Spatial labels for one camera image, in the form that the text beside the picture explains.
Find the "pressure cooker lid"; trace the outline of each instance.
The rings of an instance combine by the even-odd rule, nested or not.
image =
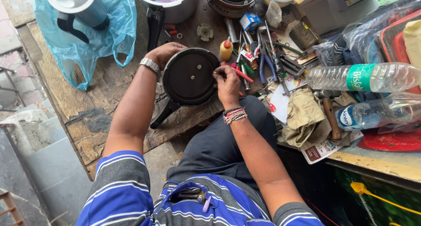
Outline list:
[[[181,106],[198,106],[209,101],[216,90],[212,76],[219,66],[218,58],[202,48],[187,48],[176,53],[164,69],[165,92]]]

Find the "hand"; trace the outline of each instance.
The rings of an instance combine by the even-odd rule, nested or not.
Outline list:
[[[228,110],[230,108],[239,107],[239,78],[228,65],[221,66],[215,69],[213,77],[218,83],[218,97],[219,100],[224,105],[224,109]],[[227,79],[225,80],[219,73],[225,73]]]
[[[145,55],[145,58],[151,59],[155,64],[157,64],[161,70],[164,70],[165,65],[168,60],[177,52],[186,49],[187,47],[179,43],[166,43],[162,46],[155,48],[154,50],[148,52]]]

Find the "small box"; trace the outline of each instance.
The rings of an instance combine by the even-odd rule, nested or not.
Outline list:
[[[262,20],[255,12],[245,13],[239,20],[239,23],[241,24],[241,27],[243,27],[244,31],[255,30],[261,22]]]

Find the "yellow plug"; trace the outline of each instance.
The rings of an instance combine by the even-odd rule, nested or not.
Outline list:
[[[352,189],[357,192],[359,195],[366,193],[367,195],[371,195],[371,192],[367,190],[367,187],[363,183],[351,183]]]

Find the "person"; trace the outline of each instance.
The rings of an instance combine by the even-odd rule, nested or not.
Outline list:
[[[167,43],[145,58],[162,69],[185,48]],[[239,99],[240,81],[229,66],[213,73],[229,112],[191,139],[153,204],[143,158],[157,82],[150,64],[140,65],[118,105],[76,225],[323,225],[276,154],[273,117],[256,97]]]

